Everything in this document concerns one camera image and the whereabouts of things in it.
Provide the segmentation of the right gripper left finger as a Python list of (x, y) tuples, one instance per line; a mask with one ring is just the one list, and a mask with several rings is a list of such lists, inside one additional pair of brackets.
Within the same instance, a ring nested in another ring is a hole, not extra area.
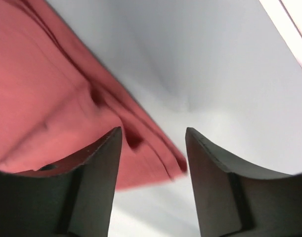
[(107, 236), (121, 148), (116, 127), (37, 171), (0, 171), (0, 237)]

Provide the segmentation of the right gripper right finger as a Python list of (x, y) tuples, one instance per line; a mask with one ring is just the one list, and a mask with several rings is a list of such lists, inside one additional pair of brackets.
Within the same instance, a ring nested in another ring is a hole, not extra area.
[(302, 237), (302, 173), (246, 161), (194, 128), (185, 134), (203, 237)]

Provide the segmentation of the salmon pink t shirt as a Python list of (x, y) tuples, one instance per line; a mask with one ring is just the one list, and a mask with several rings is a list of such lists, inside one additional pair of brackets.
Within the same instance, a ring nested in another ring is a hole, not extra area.
[(0, 171), (38, 170), (123, 131), (116, 188), (174, 179), (183, 154), (43, 0), (0, 0)]

